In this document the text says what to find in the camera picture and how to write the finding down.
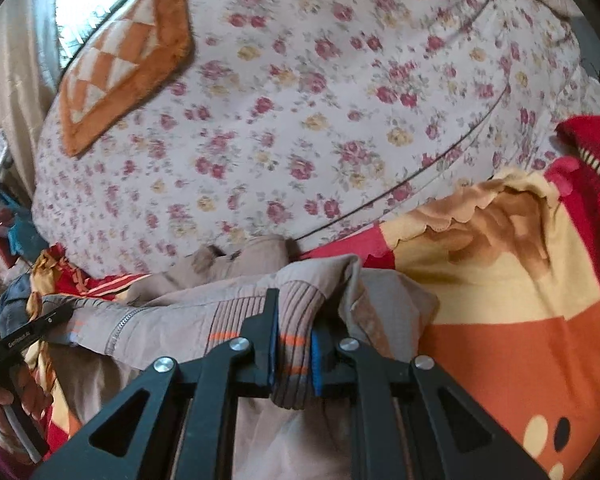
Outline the person's left hand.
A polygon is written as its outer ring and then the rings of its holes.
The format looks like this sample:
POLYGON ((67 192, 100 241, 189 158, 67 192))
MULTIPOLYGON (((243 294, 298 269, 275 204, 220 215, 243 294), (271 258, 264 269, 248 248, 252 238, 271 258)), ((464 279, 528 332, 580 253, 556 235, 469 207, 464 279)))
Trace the person's left hand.
POLYGON ((27 437, 21 429, 16 429, 16 408, 20 408, 27 419, 39 422, 53 403, 53 397, 46 393, 36 381, 27 364, 12 369, 10 378, 14 383, 5 388, 0 386, 0 448, 15 457, 22 464, 36 464, 43 453, 27 450, 22 437, 27 437))

